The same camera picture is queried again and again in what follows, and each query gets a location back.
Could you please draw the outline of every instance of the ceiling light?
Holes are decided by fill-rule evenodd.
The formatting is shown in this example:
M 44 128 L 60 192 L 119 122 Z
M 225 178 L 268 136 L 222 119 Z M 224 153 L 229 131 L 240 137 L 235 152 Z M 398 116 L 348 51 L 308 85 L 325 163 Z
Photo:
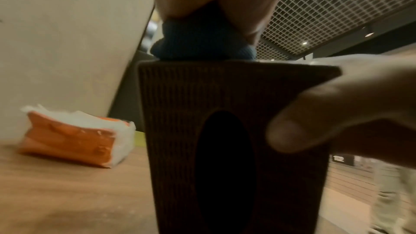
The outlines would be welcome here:
M 374 34 L 373 27 L 371 25 L 365 26 L 365 37 L 369 37 Z

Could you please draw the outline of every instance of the wooden table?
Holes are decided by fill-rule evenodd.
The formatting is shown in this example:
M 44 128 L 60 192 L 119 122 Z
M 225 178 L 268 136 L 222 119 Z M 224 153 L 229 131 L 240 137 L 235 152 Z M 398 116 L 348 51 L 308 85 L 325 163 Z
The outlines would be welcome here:
M 102 169 L 0 145 L 1 234 L 156 234 L 147 152 Z

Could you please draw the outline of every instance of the blue sock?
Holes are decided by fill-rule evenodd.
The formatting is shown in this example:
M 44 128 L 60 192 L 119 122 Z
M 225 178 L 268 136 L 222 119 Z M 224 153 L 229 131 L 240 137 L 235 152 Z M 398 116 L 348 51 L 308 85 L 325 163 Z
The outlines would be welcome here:
M 256 58 L 256 48 L 227 20 L 217 2 L 186 18 L 167 19 L 162 31 L 164 38 L 153 45 L 150 53 L 164 61 Z

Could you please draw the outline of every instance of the white pants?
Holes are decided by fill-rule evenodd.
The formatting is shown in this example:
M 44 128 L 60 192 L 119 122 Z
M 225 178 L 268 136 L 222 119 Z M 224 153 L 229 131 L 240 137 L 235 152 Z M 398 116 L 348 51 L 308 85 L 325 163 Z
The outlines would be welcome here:
M 371 207 L 371 225 L 393 234 L 400 216 L 401 186 L 409 194 L 410 210 L 403 225 L 406 234 L 416 234 L 416 170 L 378 161 L 374 168 L 377 196 Z

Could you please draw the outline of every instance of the orange tissue packet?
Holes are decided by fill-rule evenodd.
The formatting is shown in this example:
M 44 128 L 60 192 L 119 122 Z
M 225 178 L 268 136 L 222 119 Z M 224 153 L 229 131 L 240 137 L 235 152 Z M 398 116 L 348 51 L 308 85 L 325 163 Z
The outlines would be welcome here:
M 25 106 L 22 111 L 32 127 L 20 143 L 19 153 L 114 167 L 134 148 L 133 122 L 81 111 L 49 111 L 42 106 Z

